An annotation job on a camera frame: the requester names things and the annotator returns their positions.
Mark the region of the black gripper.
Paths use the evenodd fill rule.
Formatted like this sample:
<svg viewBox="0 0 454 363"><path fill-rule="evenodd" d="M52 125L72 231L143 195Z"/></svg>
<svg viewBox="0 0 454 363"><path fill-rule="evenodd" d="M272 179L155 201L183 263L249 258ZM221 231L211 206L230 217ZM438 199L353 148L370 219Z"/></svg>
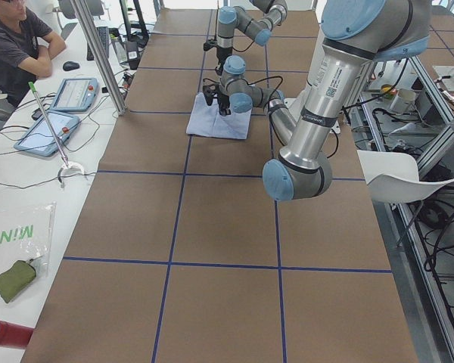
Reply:
<svg viewBox="0 0 454 363"><path fill-rule="evenodd" d="M231 114L229 96L221 91L219 83L203 85L202 92L208 106L212 106L214 100L217 101L218 111L221 116Z"/></svg>
<svg viewBox="0 0 454 363"><path fill-rule="evenodd" d="M209 51L210 49L216 49L216 57L218 60L217 67L215 68L216 74L218 76L222 75L223 72L223 67L225 64L225 61L227 60L228 57L232 55L233 52L233 38L223 38L223 37L217 37L217 38L211 38L208 39L204 44L203 44L203 50L205 52Z"/></svg>

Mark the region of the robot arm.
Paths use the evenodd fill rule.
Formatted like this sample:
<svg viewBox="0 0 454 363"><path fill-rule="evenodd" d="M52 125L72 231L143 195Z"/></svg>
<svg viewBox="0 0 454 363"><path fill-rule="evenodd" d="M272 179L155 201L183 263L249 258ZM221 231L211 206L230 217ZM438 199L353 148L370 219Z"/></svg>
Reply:
<svg viewBox="0 0 454 363"><path fill-rule="evenodd" d="M222 75L226 60L233 53L235 30L245 34L253 43L265 46L272 35L273 28L282 24L287 18L286 1L250 1L250 3L263 12L260 20L255 20L239 5L223 6L216 12L215 35L204 43L203 48L205 52L212 48L216 49L218 76Z"/></svg>
<svg viewBox="0 0 454 363"><path fill-rule="evenodd" d="M232 52L235 32L265 45L272 29L286 20L288 6L283 1L257 1L255 6L263 12L259 20L239 6L219 11L217 36L204 45L217 50L219 80L204 86L204 97L208 104L217 103L224 116L263 109L282 144L278 156L263 167L266 193L277 201L315 197L331 184L332 171L322 146L355 78L369 62L422 53L428 46L431 3L327 2L321 21L324 56L302 98L299 116L291 114L280 91L251 85L244 75L244 60Z"/></svg>

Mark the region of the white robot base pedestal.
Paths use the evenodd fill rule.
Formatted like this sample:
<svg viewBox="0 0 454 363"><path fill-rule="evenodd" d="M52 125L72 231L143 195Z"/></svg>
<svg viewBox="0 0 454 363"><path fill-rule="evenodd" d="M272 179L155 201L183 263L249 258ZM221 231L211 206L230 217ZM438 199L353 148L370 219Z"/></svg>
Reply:
<svg viewBox="0 0 454 363"><path fill-rule="evenodd" d="M286 134L287 139L291 137L307 101L310 101L311 113L319 117L329 116L330 119L337 119L343 105L340 101L344 97L342 92L347 83L346 67L340 63L340 52L333 54L332 48L326 52L324 41L325 34L319 29L305 87L297 97L284 100L287 107L285 110L289 112L291 119L288 122L284 120L280 130Z"/></svg>

